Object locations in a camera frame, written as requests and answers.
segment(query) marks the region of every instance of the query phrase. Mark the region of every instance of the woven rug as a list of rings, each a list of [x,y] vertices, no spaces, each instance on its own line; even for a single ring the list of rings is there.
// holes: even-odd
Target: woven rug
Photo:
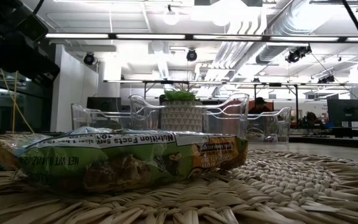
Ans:
[[[107,195],[40,190],[0,172],[0,223],[358,223],[358,162],[249,151],[226,174]]]

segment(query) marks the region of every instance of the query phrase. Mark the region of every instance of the clear plastic bin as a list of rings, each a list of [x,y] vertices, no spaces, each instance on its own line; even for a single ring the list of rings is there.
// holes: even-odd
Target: clear plastic bin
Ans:
[[[250,142],[284,143],[289,141],[291,108],[248,114],[247,139]]]
[[[83,108],[78,104],[71,104],[71,119],[73,130],[80,127],[131,129],[131,113],[102,112],[100,110]]]
[[[154,106],[138,95],[131,96],[130,101],[135,130],[199,131],[245,137],[249,102],[245,93],[233,94],[220,105]]]

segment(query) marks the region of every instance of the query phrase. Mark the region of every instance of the ceiling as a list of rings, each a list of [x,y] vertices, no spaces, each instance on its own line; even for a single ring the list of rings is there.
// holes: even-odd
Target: ceiling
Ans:
[[[38,1],[22,0],[29,8],[33,9]],[[289,0],[275,0],[276,4],[266,4],[266,22],[269,22],[278,14]],[[166,4],[96,4],[96,3],[73,3],[56,2],[47,0],[41,7],[38,15],[48,25],[51,32],[141,32],[141,33],[197,33],[197,34],[223,34],[230,33],[230,24],[217,26],[216,18],[223,18],[231,14],[241,14],[240,10],[231,9],[217,10],[208,16],[207,9],[210,6],[192,6],[194,1],[183,1],[182,6],[172,6],[172,11],[178,13],[178,21],[175,25],[169,25],[164,20],[167,13]],[[335,10],[321,11],[329,14],[329,19],[311,32],[311,35],[358,35],[356,27],[351,21],[346,10],[342,6],[335,6]],[[313,23],[322,15],[309,13],[303,15],[301,24]],[[150,74],[158,70],[158,61],[161,57],[150,52],[149,41],[128,40],[78,40],[62,42],[76,50],[79,57],[84,56],[86,46],[103,47],[106,50],[96,52],[95,55],[101,60],[108,55],[119,55],[124,75]],[[215,58],[222,42],[186,42],[172,41],[165,43],[168,48],[172,46],[195,48],[198,59],[195,62],[187,62],[186,52],[177,51],[172,54],[168,51],[164,57],[169,70],[195,71],[197,63],[211,63]],[[116,51],[111,53],[111,46]],[[333,68],[338,77],[348,77],[349,70],[358,63],[358,44],[311,44],[314,56],[325,68]],[[288,64],[284,58],[287,52],[274,58],[268,65],[260,66],[255,71],[243,69],[237,74],[241,80],[259,77],[263,82],[285,82],[288,79],[294,82],[299,80],[310,81],[314,75],[325,68],[312,56],[307,55],[297,63]]]

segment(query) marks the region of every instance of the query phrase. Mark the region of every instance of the gray floor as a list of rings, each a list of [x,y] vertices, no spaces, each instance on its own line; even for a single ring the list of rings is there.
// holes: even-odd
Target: gray floor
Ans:
[[[320,144],[290,143],[288,145],[250,144],[249,149],[266,149],[280,152],[297,152],[358,161],[358,148],[326,146]]]

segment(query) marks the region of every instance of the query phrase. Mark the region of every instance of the white textured planter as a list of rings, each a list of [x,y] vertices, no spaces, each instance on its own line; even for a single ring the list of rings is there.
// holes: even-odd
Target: white textured planter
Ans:
[[[162,103],[161,129],[164,131],[203,131],[203,109],[199,101],[165,101]]]

